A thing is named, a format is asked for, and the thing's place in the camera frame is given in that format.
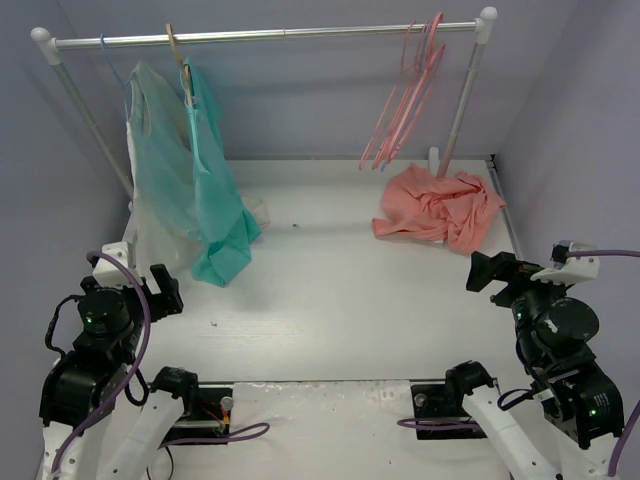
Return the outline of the salmon pink t shirt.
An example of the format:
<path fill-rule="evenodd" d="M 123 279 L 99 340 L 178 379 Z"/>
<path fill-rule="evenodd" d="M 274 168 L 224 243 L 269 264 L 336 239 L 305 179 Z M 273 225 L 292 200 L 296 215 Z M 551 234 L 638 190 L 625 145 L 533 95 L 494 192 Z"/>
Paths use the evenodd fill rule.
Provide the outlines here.
<path fill-rule="evenodd" d="M 504 199 L 480 176 L 458 172 L 438 178 L 414 163 L 394 176 L 381 197 L 382 218 L 372 220 L 375 237 L 406 236 L 445 242 L 458 253 L 478 250 Z"/>

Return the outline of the thick pink plastic hanger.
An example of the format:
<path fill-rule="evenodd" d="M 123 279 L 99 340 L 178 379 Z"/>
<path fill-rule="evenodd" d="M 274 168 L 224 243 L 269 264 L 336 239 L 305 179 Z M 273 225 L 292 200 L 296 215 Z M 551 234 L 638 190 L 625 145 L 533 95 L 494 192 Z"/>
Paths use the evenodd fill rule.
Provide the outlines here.
<path fill-rule="evenodd" d="M 407 59 L 407 48 L 414 24 L 409 26 L 398 78 L 362 154 L 360 168 L 371 161 L 372 170 L 384 171 L 411 136 L 433 90 L 434 78 L 446 51 L 446 45 L 436 40 L 438 27 L 443 21 L 444 13 L 438 12 L 421 26 L 411 62 Z"/>

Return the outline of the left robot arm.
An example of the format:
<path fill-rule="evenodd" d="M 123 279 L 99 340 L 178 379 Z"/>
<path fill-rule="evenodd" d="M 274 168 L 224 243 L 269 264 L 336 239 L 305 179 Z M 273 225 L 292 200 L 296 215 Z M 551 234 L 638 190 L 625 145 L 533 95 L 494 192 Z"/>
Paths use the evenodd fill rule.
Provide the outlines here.
<path fill-rule="evenodd" d="M 57 306 L 45 334 L 45 346 L 59 357 L 47 375 L 40 400 L 45 449 L 45 479 L 137 479 L 150 465 L 168 431 L 199 409 L 198 377 L 164 367 L 144 383 L 136 401 L 141 415 L 105 469 L 98 460 L 110 416 L 119 395 L 131 394 L 129 382 L 140 379 L 152 323 L 183 310 L 179 282 L 162 264 L 151 268 L 159 287 L 150 291 L 145 279 L 125 276 L 123 285 L 102 286 L 93 276 L 82 291 L 64 298 L 75 303 L 83 330 L 69 351 L 55 348 Z"/>

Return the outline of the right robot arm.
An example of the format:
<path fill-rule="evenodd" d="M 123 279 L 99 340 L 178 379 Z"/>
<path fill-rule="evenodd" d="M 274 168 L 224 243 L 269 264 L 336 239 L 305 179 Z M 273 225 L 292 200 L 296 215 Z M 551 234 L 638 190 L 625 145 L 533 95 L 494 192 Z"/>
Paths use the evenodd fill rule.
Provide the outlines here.
<path fill-rule="evenodd" d="M 442 398 L 449 409 L 471 416 L 512 478 L 617 478 L 639 412 L 624 413 L 619 389 L 588 345 L 599 331 L 596 313 L 567 292 L 596 279 L 601 258 L 638 255 L 559 243 L 552 251 L 553 267 L 544 268 L 508 252 L 472 253 L 466 288 L 480 292 L 493 281 L 504 283 L 491 302 L 512 313 L 516 356 L 531 384 L 510 400 L 479 362 L 467 361 L 447 370 Z M 560 466 L 545 459 L 511 414 L 529 400 L 541 406 L 553 429 Z"/>

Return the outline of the teal green t shirt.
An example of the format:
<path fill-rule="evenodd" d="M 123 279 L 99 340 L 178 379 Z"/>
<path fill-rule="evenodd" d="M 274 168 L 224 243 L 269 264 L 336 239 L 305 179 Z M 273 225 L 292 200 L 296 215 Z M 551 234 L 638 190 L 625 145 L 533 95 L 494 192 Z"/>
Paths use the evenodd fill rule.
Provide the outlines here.
<path fill-rule="evenodd" d="M 261 228 L 244 205 L 225 158 L 216 97 L 196 65 L 187 61 L 186 67 L 191 91 L 186 112 L 202 244 L 191 271 L 199 281 L 225 287 L 251 262 L 251 244 L 261 235 Z"/>

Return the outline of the pale mint white shirt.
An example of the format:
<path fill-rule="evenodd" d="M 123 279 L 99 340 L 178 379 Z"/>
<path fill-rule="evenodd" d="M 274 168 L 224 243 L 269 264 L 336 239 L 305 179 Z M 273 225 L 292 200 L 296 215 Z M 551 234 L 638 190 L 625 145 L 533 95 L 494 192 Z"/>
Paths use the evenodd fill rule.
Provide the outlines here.
<path fill-rule="evenodd" d="M 138 265 L 187 269 L 202 247 L 186 110 L 165 78 L 143 62 L 130 86 L 127 146 Z"/>

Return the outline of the thin pink hanger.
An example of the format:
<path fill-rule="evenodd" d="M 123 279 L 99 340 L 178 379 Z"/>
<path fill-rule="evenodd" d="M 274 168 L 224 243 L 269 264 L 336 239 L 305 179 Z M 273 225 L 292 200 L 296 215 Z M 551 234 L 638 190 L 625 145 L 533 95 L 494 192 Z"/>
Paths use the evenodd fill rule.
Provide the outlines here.
<path fill-rule="evenodd" d="M 412 22 L 409 25 L 409 28 L 407 29 L 407 32 L 405 34 L 404 37 L 404 41 L 403 41 L 403 47 L 402 47 L 402 52 L 401 52 L 401 57 L 400 57 L 400 70 L 399 70 L 399 74 L 397 76 L 396 82 L 393 85 L 391 92 L 389 93 L 389 96 L 384 104 L 384 107 L 382 109 L 382 112 L 380 113 L 378 120 L 376 122 L 375 128 L 374 128 L 374 132 L 371 136 L 371 138 L 369 139 L 364 152 L 361 156 L 358 168 L 360 170 L 363 170 L 367 165 L 369 165 L 371 167 L 372 170 L 376 170 L 380 167 L 380 164 L 382 163 L 382 147 L 384 144 L 384 140 L 387 134 L 387 130 L 388 130 L 388 124 L 389 121 L 391 119 L 391 115 L 394 111 L 396 102 L 398 100 L 398 96 L 399 93 L 398 91 L 401 89 L 400 85 L 401 85 L 401 75 L 402 75 L 402 71 L 404 69 L 410 69 L 411 68 L 411 64 L 413 63 L 413 56 L 415 53 L 415 48 L 414 51 L 412 53 L 412 55 L 409 55 L 409 47 L 411 44 L 411 37 L 412 37 L 412 32 L 413 32 L 413 27 L 416 25 L 415 22 Z M 420 31 L 423 27 L 423 25 L 421 26 L 420 30 L 419 30 L 419 36 L 417 37 L 417 42 L 420 38 Z"/>

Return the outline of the wooden hanger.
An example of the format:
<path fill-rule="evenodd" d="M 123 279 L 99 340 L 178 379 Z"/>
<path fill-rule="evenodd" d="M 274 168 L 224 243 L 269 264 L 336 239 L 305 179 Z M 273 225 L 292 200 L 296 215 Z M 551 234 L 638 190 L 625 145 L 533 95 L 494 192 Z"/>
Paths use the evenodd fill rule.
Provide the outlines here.
<path fill-rule="evenodd" d="M 189 107 L 193 106 L 193 96 L 192 96 L 192 88 L 191 88 L 191 74 L 189 70 L 189 66 L 184 62 L 184 59 L 179 50 L 179 42 L 177 41 L 173 26 L 171 23 L 167 23 L 165 25 L 166 33 L 168 36 L 168 41 L 170 48 L 174 54 L 176 62 L 180 69 L 180 75 L 182 80 L 182 86 L 185 91 L 185 99 L 186 103 Z"/>

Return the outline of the white metal clothes rack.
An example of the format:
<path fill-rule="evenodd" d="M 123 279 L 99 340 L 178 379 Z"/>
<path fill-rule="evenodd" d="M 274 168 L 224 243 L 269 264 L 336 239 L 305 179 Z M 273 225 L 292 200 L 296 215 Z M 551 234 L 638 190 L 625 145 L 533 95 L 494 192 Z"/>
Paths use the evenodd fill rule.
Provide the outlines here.
<path fill-rule="evenodd" d="M 462 120 L 469 103 L 472 88 L 475 84 L 481 59 L 486 45 L 489 42 L 494 24 L 498 18 L 498 11 L 492 6 L 482 9 L 479 16 L 466 22 L 443 22 L 437 26 L 439 32 L 472 32 L 475 34 L 475 43 L 467 67 L 463 87 L 459 95 L 450 132 L 441 157 L 436 156 L 436 149 L 429 152 L 428 161 L 431 170 L 442 177 L 447 173 L 449 164 L 453 158 L 454 149 L 460 133 Z M 106 48 L 127 47 L 155 47 L 164 45 L 191 45 L 213 44 L 243 41 L 271 41 L 314 37 L 340 37 L 340 36 L 364 36 L 364 35 L 391 35 L 401 33 L 416 33 L 417 26 L 409 25 L 379 25 L 379 26 L 347 26 L 347 27 L 317 27 L 317 28 L 281 28 L 266 30 L 244 30 L 227 32 L 200 32 L 173 34 L 171 32 L 158 35 L 116 36 L 104 40 L 96 38 L 56 39 L 43 28 L 36 27 L 31 30 L 30 38 L 39 48 L 48 65 L 58 77 L 69 98 L 75 105 L 78 113 L 85 122 L 91 135 L 97 142 L 105 159 L 114 170 L 116 178 L 129 197 L 133 196 L 133 183 L 131 175 L 121 166 L 116 158 L 97 120 L 94 118 L 89 106 L 82 97 L 70 73 L 66 69 L 62 53 L 71 50 L 89 50 Z"/>

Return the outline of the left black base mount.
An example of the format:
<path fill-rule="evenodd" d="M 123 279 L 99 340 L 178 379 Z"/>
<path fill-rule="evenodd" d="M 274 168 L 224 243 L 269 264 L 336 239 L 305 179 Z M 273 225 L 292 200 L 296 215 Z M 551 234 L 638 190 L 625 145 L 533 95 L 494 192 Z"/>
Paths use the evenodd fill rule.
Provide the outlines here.
<path fill-rule="evenodd" d="M 163 442 L 184 441 L 186 445 L 205 445 L 230 433 L 234 406 L 231 384 L 201 384 L 198 398 L 165 435 Z"/>

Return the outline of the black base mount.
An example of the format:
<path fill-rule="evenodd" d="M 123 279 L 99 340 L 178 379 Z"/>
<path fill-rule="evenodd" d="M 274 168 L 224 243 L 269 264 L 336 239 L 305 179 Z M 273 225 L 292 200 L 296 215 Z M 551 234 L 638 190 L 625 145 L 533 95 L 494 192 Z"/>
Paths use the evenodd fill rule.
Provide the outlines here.
<path fill-rule="evenodd" d="M 450 399 L 443 381 L 412 383 L 410 391 L 413 408 L 412 418 L 419 418 L 423 423 L 434 425 L 454 425 L 456 423 L 474 425 L 474 427 L 458 427 L 451 430 L 416 430 L 416 438 L 419 441 L 476 440 L 486 437 L 484 432 L 476 426 L 472 417 Z"/>
<path fill-rule="evenodd" d="M 163 442 L 184 441 L 186 445 L 205 445 L 230 433 L 234 406 L 231 384 L 201 384 L 198 398 L 165 435 Z"/>

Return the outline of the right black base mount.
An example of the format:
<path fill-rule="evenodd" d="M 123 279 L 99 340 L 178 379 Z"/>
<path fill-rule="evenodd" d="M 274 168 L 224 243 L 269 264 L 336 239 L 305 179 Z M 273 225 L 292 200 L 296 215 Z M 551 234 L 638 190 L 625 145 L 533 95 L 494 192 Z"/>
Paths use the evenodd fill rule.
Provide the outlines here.
<path fill-rule="evenodd" d="M 454 425 L 456 423 L 474 425 L 474 427 L 458 427 L 451 430 L 416 430 L 416 438 L 419 441 L 476 440 L 486 437 L 484 432 L 476 426 L 472 417 L 450 399 L 443 381 L 412 383 L 410 391 L 413 408 L 412 418 L 419 418 L 423 423 L 434 425 Z"/>

